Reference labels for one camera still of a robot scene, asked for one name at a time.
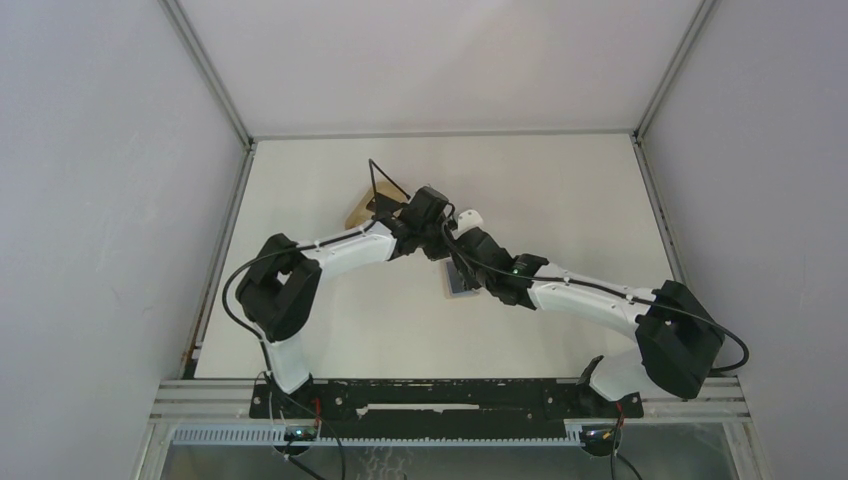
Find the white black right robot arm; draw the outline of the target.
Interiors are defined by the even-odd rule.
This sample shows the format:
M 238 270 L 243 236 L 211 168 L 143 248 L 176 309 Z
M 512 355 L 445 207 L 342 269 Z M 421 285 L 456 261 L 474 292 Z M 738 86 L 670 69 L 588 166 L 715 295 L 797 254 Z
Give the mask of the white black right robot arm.
M 502 303 L 575 315 L 634 342 L 590 363 L 577 391 L 589 415 L 605 415 L 649 385 L 693 399 L 713 370 L 727 334 L 682 283 L 633 288 L 577 275 L 545 257 L 513 256 L 479 227 L 446 240 L 464 278 Z

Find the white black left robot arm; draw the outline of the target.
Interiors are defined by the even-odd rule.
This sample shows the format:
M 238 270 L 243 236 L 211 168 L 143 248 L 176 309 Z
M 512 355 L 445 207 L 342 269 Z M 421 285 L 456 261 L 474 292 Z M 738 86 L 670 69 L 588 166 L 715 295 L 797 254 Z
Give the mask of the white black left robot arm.
M 300 332 L 322 282 L 366 265 L 389 262 L 423 250 L 432 260 L 448 255 L 442 237 L 453 225 L 448 199 L 425 186 L 397 212 L 378 211 L 371 220 L 335 237 L 295 242 L 283 234 L 268 238 L 257 256 L 225 283 L 243 311 L 243 324 L 259 339 L 274 404 L 290 417 L 305 414 L 313 394 Z

